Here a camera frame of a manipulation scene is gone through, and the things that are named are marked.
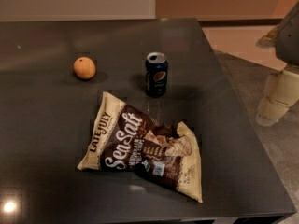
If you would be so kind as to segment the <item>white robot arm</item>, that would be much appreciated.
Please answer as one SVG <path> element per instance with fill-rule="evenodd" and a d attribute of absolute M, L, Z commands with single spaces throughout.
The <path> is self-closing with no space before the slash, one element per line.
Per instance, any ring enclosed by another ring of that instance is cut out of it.
<path fill-rule="evenodd" d="M 276 57 L 286 63 L 281 71 L 272 72 L 267 77 L 263 98 L 258 105 L 256 122 L 269 127 L 299 101 L 299 2 L 259 43 L 272 43 Z"/>

